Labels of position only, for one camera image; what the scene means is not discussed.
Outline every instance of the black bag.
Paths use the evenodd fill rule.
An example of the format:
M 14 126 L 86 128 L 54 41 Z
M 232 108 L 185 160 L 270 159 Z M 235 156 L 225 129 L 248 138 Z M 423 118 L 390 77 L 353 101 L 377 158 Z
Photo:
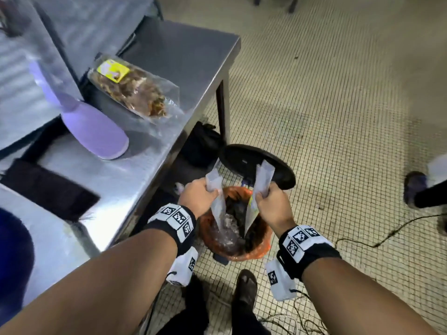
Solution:
M 207 168 L 217 160 L 221 148 L 225 146 L 215 128 L 209 123 L 197 122 L 180 150 L 180 154 L 194 167 Z

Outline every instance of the hand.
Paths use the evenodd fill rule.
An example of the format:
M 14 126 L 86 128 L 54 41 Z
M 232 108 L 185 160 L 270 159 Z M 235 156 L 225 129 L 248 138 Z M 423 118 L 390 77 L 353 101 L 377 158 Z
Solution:
M 269 195 L 266 198 L 263 198 L 261 193 L 256 194 L 256 203 L 261 217 L 278 238 L 285 231 L 296 226 L 289 198 L 275 182 L 270 183 Z
M 213 192 L 207 191 L 206 181 L 203 177 L 186 185 L 178 199 L 178 204 L 189 208 L 197 219 L 209 210 L 211 203 L 218 195 L 217 189 Z

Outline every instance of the black wrist strap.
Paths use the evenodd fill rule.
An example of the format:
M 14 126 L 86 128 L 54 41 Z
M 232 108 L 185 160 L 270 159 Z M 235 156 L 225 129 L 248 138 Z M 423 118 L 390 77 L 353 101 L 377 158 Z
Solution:
M 189 208 L 167 204 L 152 216 L 144 229 L 159 229 L 169 234 L 177 244 L 177 256 L 186 253 L 193 242 L 196 218 Z
M 303 250 L 301 245 L 312 237 L 319 237 L 318 242 L 321 243 L 308 243 Z M 279 238 L 279 251 L 276 257 L 290 278 L 300 281 L 305 269 L 315 260 L 324 257 L 342 258 L 326 238 L 309 226 L 294 227 L 282 234 Z

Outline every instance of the trash bin lid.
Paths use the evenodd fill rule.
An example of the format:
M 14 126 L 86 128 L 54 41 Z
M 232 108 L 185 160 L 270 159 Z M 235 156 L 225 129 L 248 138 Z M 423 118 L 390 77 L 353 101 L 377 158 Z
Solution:
M 228 145 L 222 148 L 219 159 L 233 173 L 254 185 L 256 179 L 256 165 L 266 160 L 273 167 L 275 173 L 273 181 L 282 190 L 293 188 L 296 184 L 293 170 L 281 159 L 260 148 L 247 145 Z

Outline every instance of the beige mosaic tile floor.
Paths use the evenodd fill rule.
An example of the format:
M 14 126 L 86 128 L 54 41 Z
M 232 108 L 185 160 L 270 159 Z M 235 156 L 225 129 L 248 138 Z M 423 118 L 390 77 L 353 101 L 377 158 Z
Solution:
M 442 115 L 447 73 L 440 72 L 447 67 L 439 55 L 447 51 L 447 41 L 436 22 L 443 21 L 438 5 L 299 0 L 289 15 L 290 0 L 262 0 L 259 7 L 252 0 L 160 1 L 169 20 L 241 35 L 242 50 L 230 72 L 232 142 L 263 148 L 292 167 L 297 186 L 290 200 L 298 222 L 334 242 L 376 243 L 405 221 L 438 212 L 410 210 L 401 198 L 405 173 L 425 170 L 430 157 L 447 150 L 447 115 Z M 217 123 L 215 103 L 207 116 Z M 228 170 L 221 172 L 227 185 L 240 183 Z M 379 249 L 351 242 L 338 248 L 344 259 L 447 333 L 447 238 L 436 223 L 419 220 Z M 264 263 L 276 249 L 274 238 L 265 259 L 227 266 L 204 251 L 196 271 L 215 293 L 208 299 L 209 334 L 231 333 L 227 303 L 242 268 L 257 276 L 260 318 L 289 314 L 275 320 L 304 334 L 294 321 L 295 303 L 303 319 L 320 323 L 306 299 L 273 299 Z M 180 290 L 165 287 L 151 333 L 183 308 Z

